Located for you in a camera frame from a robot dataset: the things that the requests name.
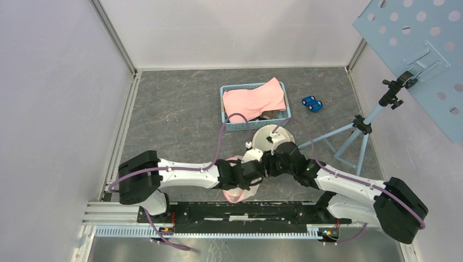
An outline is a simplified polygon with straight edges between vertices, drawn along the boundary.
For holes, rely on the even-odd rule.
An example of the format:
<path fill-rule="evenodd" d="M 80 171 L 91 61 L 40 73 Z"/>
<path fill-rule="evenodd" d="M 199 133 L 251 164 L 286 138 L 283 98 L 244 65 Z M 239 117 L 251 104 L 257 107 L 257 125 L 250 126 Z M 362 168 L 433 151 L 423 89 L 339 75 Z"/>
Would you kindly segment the pink bra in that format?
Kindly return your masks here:
<path fill-rule="evenodd" d="M 284 91 L 276 78 L 252 89 L 240 87 L 224 91 L 222 99 L 227 115 L 241 114 L 248 121 L 267 111 L 286 111 L 287 109 Z"/>

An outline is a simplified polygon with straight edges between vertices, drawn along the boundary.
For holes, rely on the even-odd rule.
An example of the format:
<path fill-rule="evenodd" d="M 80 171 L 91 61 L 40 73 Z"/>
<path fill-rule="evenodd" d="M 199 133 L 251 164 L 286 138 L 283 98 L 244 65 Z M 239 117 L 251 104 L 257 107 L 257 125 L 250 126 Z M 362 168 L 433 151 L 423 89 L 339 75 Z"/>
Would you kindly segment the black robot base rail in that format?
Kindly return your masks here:
<path fill-rule="evenodd" d="M 351 224 L 335 218 L 326 207 L 304 201 L 176 202 L 166 213 L 151 217 L 172 224 L 175 233 L 304 233 L 308 224 Z"/>

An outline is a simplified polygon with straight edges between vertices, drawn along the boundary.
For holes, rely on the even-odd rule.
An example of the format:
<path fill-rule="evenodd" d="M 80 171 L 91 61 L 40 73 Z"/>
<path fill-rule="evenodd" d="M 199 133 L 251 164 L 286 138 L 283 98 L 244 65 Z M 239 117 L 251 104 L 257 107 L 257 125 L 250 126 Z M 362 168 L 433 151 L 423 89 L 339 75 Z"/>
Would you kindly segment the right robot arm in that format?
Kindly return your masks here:
<path fill-rule="evenodd" d="M 392 239 L 411 244 L 425 229 L 429 209 L 401 179 L 371 180 L 355 176 L 315 159 L 306 158 L 293 142 L 263 150 L 262 162 L 269 176 L 288 174 L 304 187 L 324 191 L 315 208 L 319 221 L 351 219 L 382 228 Z"/>

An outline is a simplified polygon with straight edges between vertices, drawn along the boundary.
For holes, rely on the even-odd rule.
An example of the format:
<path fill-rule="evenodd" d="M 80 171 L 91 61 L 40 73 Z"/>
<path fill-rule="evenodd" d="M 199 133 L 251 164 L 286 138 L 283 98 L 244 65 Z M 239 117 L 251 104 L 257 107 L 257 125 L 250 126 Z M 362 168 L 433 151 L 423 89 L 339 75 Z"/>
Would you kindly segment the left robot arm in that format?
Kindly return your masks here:
<path fill-rule="evenodd" d="M 168 161 L 159 158 L 156 151 L 148 150 L 120 164 L 118 179 L 110 188 L 118 187 L 120 204 L 138 204 L 162 223 L 171 217 L 171 207 L 161 188 L 221 189 L 225 198 L 235 204 L 255 195 L 265 175 L 263 155 L 261 150 L 251 149 L 243 157 L 191 164 Z"/>

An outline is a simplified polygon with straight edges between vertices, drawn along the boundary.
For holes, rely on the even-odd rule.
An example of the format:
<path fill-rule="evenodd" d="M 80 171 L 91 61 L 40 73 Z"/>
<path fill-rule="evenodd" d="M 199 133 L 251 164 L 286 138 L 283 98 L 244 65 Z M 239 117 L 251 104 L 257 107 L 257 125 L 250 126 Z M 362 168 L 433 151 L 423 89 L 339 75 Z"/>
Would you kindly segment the white mesh laundry bag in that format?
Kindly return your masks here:
<path fill-rule="evenodd" d="M 262 178 L 253 180 L 252 183 L 257 184 L 250 186 L 250 189 L 234 188 L 230 190 L 222 190 L 222 192 L 229 203 L 236 204 L 254 196 L 257 193 L 261 181 Z"/>

